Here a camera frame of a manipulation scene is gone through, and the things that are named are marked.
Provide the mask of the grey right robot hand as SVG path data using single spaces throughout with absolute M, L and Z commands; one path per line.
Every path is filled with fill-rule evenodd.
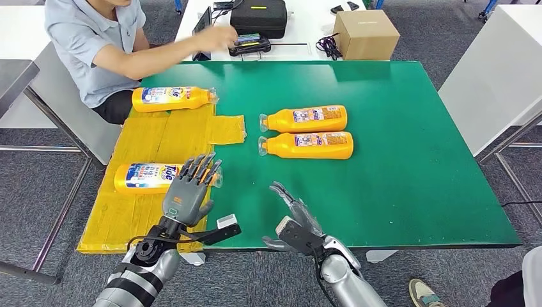
M 314 249 L 323 245 L 324 232 L 316 218 L 310 213 L 307 205 L 299 198 L 294 196 L 280 183 L 273 181 L 269 187 L 276 192 L 287 204 L 298 226 L 295 226 L 293 235 L 288 235 L 288 240 L 283 241 L 281 237 L 272 239 L 269 236 L 262 237 L 262 241 L 267 248 L 277 251 L 296 251 L 305 256 L 312 254 Z

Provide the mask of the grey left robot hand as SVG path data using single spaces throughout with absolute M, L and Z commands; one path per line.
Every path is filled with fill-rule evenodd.
M 201 154 L 183 164 L 162 202 L 164 217 L 193 227 L 212 210 L 213 200 L 204 199 L 222 163 L 220 159 L 213 162 L 214 157 L 214 152 Z

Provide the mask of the person's hand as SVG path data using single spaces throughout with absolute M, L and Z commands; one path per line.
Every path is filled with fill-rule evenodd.
M 214 52 L 232 47 L 238 34 L 232 26 L 210 26 L 197 34 L 197 50 Z

